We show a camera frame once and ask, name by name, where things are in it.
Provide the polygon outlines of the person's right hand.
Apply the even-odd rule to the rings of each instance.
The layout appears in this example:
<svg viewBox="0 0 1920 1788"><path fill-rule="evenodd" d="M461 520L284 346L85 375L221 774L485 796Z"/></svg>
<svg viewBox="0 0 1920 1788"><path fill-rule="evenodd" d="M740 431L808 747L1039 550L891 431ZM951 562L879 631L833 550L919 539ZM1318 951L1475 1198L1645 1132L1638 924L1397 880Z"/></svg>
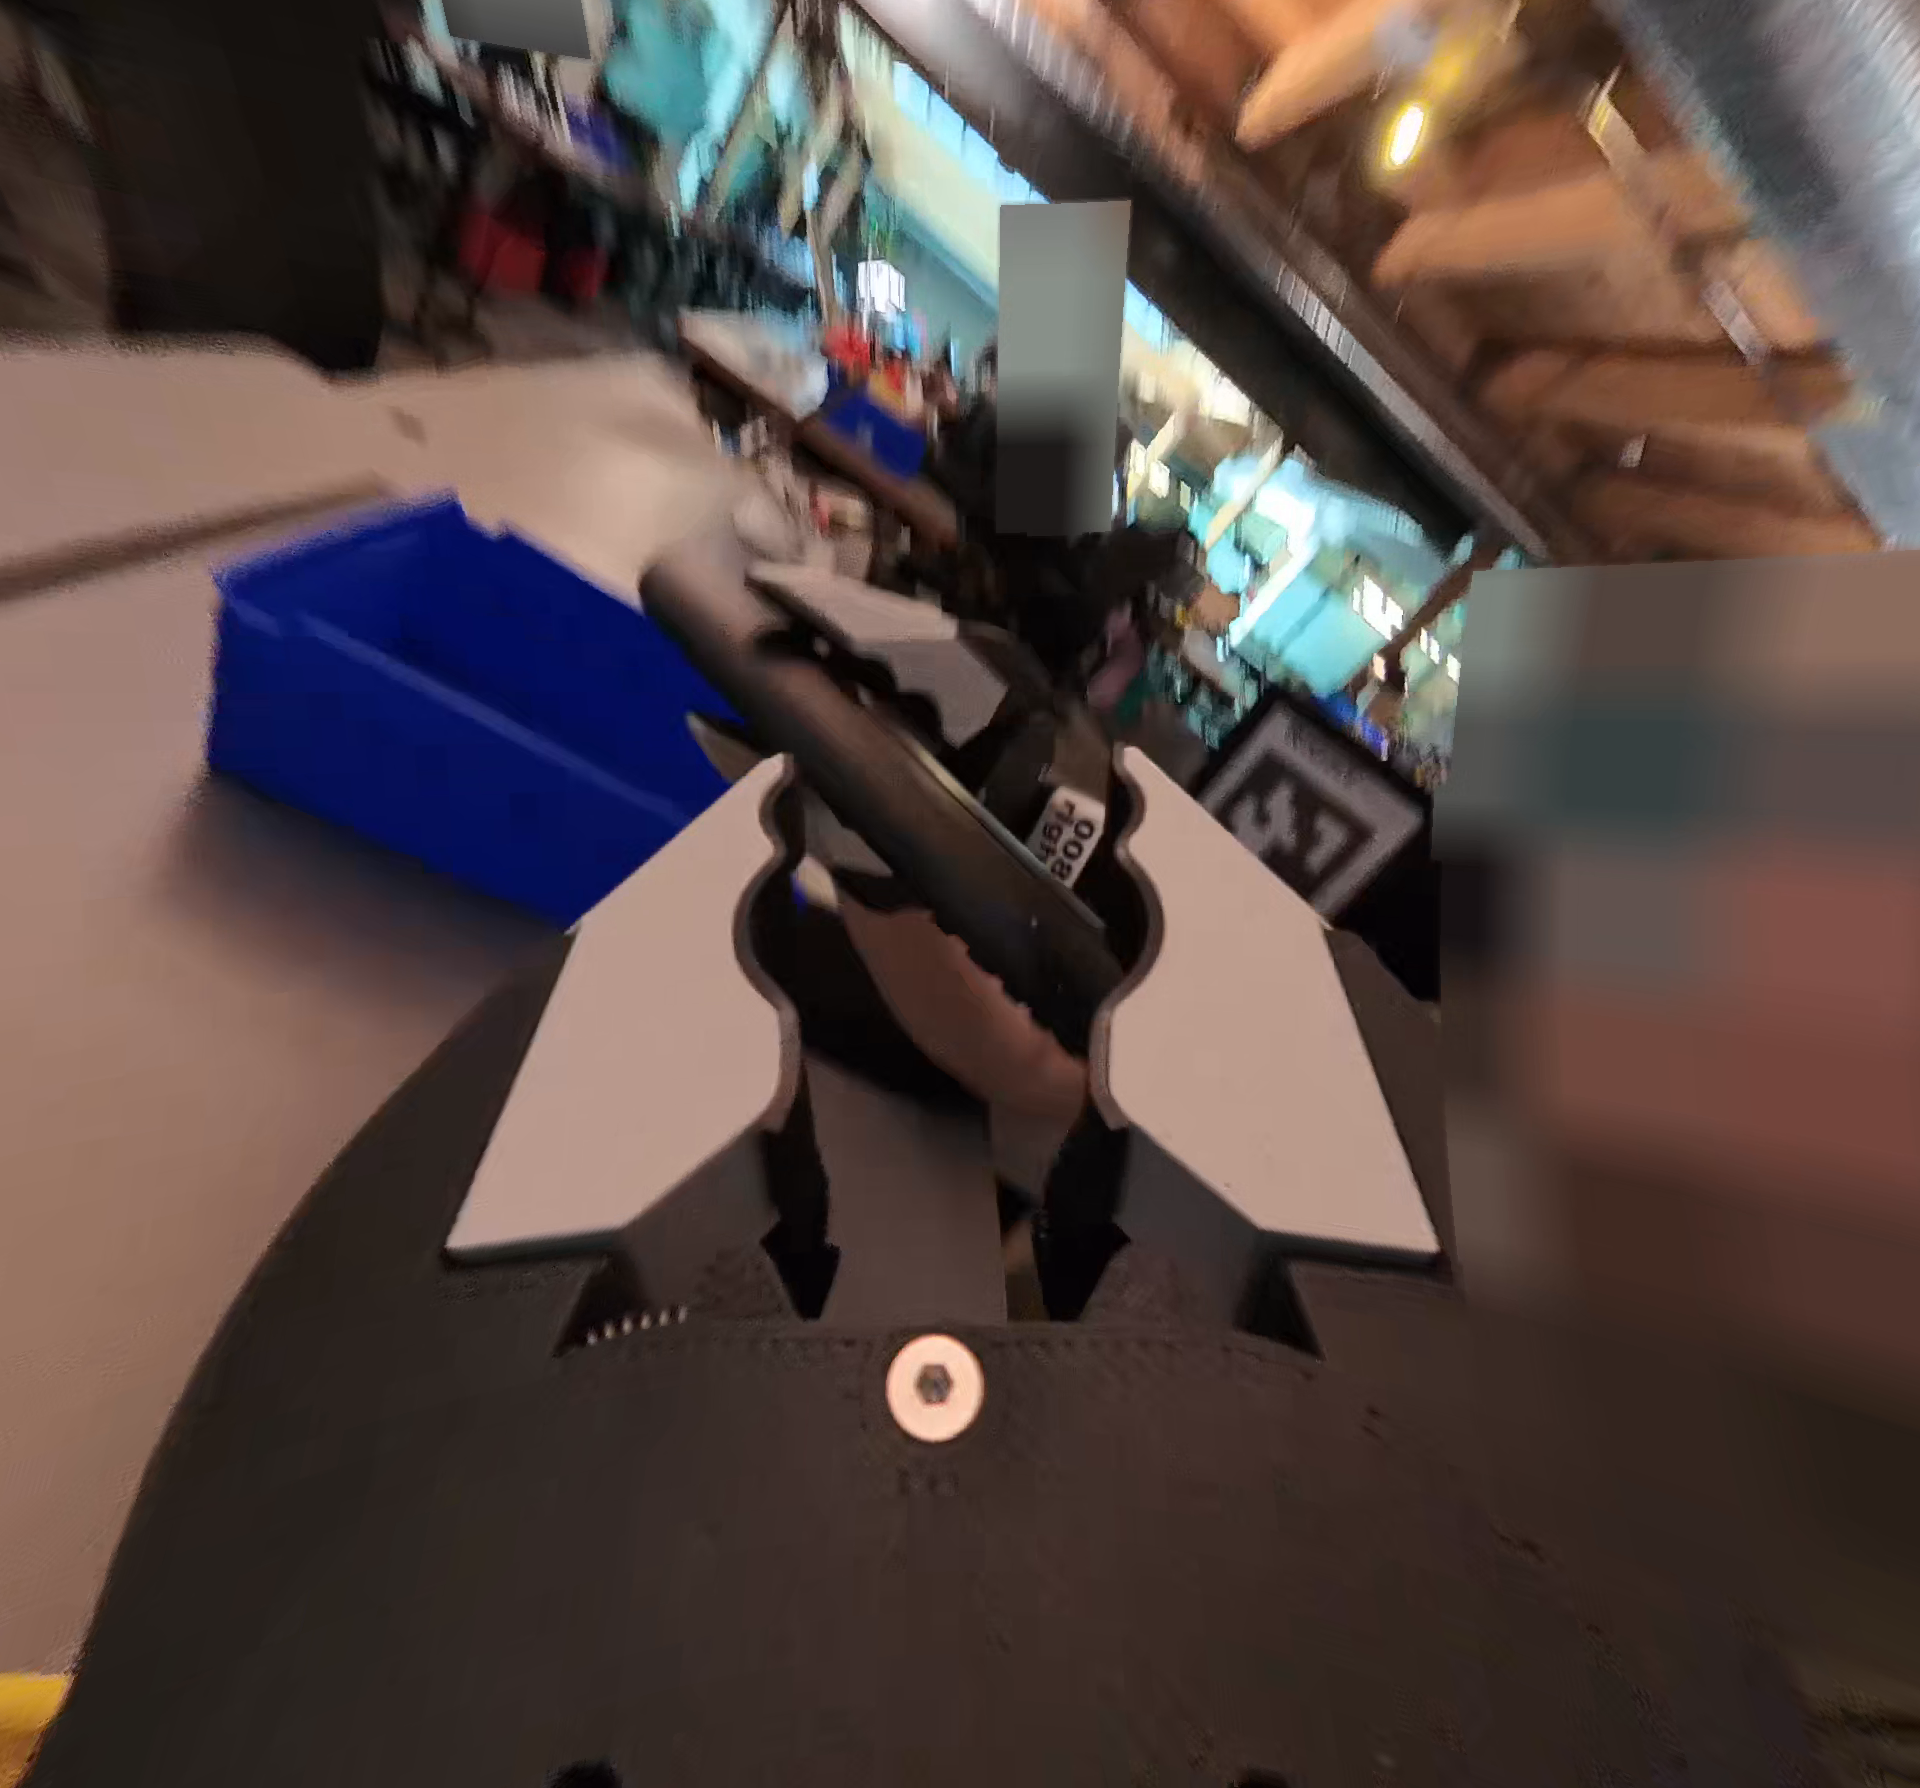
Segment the person's right hand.
<svg viewBox="0 0 1920 1788"><path fill-rule="evenodd" d="M1078 1119L1092 1067L996 973L978 973L933 911L872 911L836 899L836 917L879 1008L943 1071L1015 1119Z"/></svg>

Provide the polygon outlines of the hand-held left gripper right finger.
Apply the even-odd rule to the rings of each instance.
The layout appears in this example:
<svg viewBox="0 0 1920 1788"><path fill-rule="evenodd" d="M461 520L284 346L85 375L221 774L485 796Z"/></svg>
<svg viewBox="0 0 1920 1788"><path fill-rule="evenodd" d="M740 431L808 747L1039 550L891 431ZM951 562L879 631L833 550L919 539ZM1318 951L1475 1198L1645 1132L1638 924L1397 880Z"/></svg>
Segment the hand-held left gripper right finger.
<svg viewBox="0 0 1920 1788"><path fill-rule="evenodd" d="M1332 924L1148 754L1121 754L1148 934L1092 1018L1092 1106L1039 1198L1062 1324L1167 1289L1197 1324L1301 1324L1298 1268L1443 1273Z"/></svg>

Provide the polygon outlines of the framed marker sign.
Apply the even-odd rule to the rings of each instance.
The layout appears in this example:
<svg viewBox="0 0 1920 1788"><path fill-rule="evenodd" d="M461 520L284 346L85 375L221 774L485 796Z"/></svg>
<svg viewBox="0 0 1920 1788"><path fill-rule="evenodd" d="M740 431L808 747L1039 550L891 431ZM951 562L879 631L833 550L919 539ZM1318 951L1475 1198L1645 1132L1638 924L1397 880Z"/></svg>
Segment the framed marker sign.
<svg viewBox="0 0 1920 1788"><path fill-rule="evenodd" d="M1266 693L1197 766L1194 799L1318 917L1426 863L1426 796L1301 693Z"/></svg>

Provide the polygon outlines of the black remote control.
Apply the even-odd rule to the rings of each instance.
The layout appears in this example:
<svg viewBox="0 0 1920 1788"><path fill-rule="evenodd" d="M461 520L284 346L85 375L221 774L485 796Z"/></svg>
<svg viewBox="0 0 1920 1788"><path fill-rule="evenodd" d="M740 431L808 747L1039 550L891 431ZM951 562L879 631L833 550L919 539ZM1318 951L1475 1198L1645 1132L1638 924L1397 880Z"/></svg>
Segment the black remote control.
<svg viewBox="0 0 1920 1788"><path fill-rule="evenodd" d="M820 654L740 572L671 550L639 572L639 612L691 673L787 754L815 799L983 961L1067 1055L1092 1055L1121 991L1104 917L972 799L933 754L860 710Z"/></svg>

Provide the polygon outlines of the yellow plastic bin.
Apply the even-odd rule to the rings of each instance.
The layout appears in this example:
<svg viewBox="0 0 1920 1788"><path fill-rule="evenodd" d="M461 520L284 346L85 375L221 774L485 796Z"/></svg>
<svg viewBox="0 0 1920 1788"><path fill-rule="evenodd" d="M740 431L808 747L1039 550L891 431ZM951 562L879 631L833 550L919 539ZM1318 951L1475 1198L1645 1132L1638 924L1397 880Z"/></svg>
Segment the yellow plastic bin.
<svg viewBox="0 0 1920 1788"><path fill-rule="evenodd" d="M68 1704L68 1673L5 1673L0 1678L0 1788L25 1788L44 1727L56 1719Z"/></svg>

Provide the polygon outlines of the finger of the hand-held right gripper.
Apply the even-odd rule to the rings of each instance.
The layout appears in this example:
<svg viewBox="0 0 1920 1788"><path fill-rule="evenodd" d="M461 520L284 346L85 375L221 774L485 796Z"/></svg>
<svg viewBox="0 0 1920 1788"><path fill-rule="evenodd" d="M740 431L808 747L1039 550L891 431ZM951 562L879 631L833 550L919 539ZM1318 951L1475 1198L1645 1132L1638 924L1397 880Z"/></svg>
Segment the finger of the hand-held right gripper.
<svg viewBox="0 0 1920 1788"><path fill-rule="evenodd" d="M872 578L820 572L820 569L748 569L748 591L849 654L962 641L962 623L943 606L891 598Z"/></svg>
<svg viewBox="0 0 1920 1788"><path fill-rule="evenodd" d="M972 641L900 641L900 699L923 710L933 739L962 754L996 730L1004 686Z"/></svg>

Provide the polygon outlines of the silver air duct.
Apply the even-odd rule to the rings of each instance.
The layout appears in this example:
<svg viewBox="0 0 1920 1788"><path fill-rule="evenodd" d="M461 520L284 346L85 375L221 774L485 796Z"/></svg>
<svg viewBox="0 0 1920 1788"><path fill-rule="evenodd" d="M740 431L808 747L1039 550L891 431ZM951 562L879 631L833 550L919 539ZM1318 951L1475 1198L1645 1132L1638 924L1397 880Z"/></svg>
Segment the silver air duct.
<svg viewBox="0 0 1920 1788"><path fill-rule="evenodd" d="M1920 0L1608 0L1853 370L1828 474L1920 539Z"/></svg>

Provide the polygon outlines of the black fabric chair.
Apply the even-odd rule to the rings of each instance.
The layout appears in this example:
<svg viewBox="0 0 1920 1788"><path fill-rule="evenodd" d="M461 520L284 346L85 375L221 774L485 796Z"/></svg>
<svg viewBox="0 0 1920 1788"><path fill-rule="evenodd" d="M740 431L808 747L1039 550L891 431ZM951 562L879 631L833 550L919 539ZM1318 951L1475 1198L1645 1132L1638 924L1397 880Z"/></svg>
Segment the black fabric chair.
<svg viewBox="0 0 1920 1788"><path fill-rule="evenodd" d="M74 76L112 330L382 352L376 0L5 0Z"/></svg>

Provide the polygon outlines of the blue plastic bin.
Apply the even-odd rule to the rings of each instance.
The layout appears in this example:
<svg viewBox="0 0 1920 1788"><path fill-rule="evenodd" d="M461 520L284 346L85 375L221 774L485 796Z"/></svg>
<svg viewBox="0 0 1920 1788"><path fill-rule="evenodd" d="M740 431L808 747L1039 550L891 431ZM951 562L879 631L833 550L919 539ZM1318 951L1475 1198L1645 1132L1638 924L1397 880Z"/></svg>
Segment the blue plastic bin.
<svg viewBox="0 0 1920 1788"><path fill-rule="evenodd" d="M729 796L734 710L624 598L389 504L211 572L206 774L439 880L579 924Z"/></svg>

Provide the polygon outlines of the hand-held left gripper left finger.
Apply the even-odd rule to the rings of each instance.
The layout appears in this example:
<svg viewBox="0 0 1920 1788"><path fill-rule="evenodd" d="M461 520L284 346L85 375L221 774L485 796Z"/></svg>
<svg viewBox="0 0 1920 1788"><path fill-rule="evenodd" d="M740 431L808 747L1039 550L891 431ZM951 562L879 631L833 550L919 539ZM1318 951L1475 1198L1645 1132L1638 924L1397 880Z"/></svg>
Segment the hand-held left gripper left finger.
<svg viewBox="0 0 1920 1788"><path fill-rule="evenodd" d="M513 1060L455 1268L608 1255L639 1308L691 1304L748 1253L796 1320L836 1283L833 1178L808 1124L802 1018L748 951L787 893L796 761L748 766L568 934Z"/></svg>

